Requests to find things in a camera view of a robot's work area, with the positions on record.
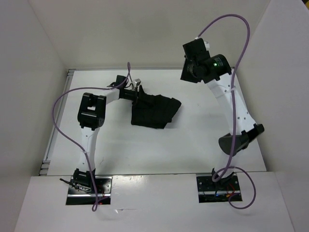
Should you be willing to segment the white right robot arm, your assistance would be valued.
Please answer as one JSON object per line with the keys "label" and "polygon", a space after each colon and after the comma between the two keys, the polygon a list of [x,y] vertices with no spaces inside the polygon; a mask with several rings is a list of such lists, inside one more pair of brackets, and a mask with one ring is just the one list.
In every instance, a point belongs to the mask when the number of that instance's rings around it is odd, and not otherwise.
{"label": "white right robot arm", "polygon": [[203,82],[215,96],[229,126],[229,133],[219,138],[224,158],[223,167],[212,170],[212,186],[222,190],[228,185],[228,176],[235,169],[236,155],[246,149],[265,130],[251,117],[235,85],[235,71],[219,54],[211,56],[209,44],[200,37],[183,45],[184,65],[181,80]]}

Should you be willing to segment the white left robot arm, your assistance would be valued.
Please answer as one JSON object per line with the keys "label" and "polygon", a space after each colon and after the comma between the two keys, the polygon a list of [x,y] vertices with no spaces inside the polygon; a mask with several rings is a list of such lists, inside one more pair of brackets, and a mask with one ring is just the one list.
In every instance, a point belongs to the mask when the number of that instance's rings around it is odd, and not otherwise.
{"label": "white left robot arm", "polygon": [[96,188],[95,150],[98,132],[105,121],[107,104],[119,99],[137,101],[141,80],[133,80],[131,90],[126,89],[125,84],[121,84],[124,80],[124,76],[118,75],[114,89],[107,90],[104,95],[84,93],[82,96],[77,115],[82,133],[82,152],[71,184],[75,189],[83,190],[85,193],[91,193]]}

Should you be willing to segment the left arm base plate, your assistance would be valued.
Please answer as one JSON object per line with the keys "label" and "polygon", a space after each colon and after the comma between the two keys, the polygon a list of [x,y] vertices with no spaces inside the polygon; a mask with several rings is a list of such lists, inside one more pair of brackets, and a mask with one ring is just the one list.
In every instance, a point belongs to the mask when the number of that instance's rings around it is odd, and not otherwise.
{"label": "left arm base plate", "polygon": [[[95,176],[99,205],[111,203],[112,177]],[[95,203],[95,191],[89,187],[83,187],[73,183],[73,177],[68,187],[66,205],[92,205]]]}

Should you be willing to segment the black pleated skirt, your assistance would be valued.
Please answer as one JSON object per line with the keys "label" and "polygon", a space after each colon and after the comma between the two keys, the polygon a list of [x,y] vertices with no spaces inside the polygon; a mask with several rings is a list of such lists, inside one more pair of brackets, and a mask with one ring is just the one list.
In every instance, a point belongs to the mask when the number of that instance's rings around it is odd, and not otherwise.
{"label": "black pleated skirt", "polygon": [[132,104],[131,125],[164,129],[172,122],[182,103],[163,95],[149,95],[140,88],[136,102]]}

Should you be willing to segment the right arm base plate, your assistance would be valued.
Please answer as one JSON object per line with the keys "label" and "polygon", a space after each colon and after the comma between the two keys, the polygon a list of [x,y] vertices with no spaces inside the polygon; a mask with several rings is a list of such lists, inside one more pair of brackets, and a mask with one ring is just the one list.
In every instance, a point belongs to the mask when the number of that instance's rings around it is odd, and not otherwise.
{"label": "right arm base plate", "polygon": [[223,203],[241,202],[242,196],[238,177],[232,173],[219,182],[212,181],[211,174],[200,174],[196,176],[199,203]]}

